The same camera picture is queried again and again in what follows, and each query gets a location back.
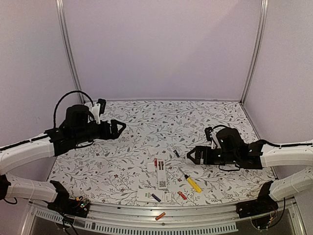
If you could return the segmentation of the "yellow handled screwdriver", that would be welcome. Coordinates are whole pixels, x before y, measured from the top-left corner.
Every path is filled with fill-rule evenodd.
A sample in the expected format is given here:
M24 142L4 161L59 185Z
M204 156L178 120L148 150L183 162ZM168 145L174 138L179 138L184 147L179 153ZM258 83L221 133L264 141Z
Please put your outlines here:
M197 192L197 193L201 193L202 189L197 185L197 183L187 174L185 174L182 169L179 168L179 171L183 174L184 178L186 179L186 181L189 183L189 185Z

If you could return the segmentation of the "narrow white remote control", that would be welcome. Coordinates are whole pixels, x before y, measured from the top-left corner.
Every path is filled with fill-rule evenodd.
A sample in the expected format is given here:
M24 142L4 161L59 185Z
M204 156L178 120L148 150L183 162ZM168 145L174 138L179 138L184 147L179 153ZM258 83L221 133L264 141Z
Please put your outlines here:
M165 161L157 159L156 163L157 163L156 172L158 189L159 190L167 189L167 175Z

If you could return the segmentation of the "white remote with green buttons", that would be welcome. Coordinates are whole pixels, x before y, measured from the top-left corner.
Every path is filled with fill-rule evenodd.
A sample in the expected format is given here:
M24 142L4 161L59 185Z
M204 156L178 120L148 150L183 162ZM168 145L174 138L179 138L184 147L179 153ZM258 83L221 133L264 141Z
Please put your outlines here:
M138 189L136 199L137 201L147 203L170 203L172 201L172 193L164 190Z

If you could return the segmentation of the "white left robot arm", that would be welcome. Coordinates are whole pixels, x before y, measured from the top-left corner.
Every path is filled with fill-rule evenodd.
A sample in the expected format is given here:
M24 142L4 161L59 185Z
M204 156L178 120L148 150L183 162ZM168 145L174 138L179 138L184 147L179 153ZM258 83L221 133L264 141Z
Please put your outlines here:
M70 150L92 144L95 140L119 138L126 124L112 119L101 121L104 108L73 105L66 110L59 127L44 131L35 138L0 149L0 198L24 198L54 203L61 212L69 212L73 203L67 190L57 181L40 182L24 179L9 172L39 159L58 157Z

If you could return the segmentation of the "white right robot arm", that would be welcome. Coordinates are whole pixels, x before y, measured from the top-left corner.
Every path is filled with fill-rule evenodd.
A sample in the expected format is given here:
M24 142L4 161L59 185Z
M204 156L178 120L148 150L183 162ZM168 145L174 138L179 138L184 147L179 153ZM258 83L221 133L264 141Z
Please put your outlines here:
M253 202L256 213L264 213L272 201L280 201L313 187L313 142L277 144L266 140L245 143L235 128L218 125L205 129L211 146L196 146L186 154L196 165L235 165L240 169L263 169L273 166L302 165L304 169L281 180L263 184Z

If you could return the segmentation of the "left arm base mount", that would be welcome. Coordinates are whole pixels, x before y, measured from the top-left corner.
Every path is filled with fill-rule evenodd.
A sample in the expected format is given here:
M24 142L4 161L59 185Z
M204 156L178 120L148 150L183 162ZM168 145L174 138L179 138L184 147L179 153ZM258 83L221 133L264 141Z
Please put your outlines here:
M90 200L82 196L76 199L57 196L53 202L48 202L47 208L62 215L86 218L89 213Z

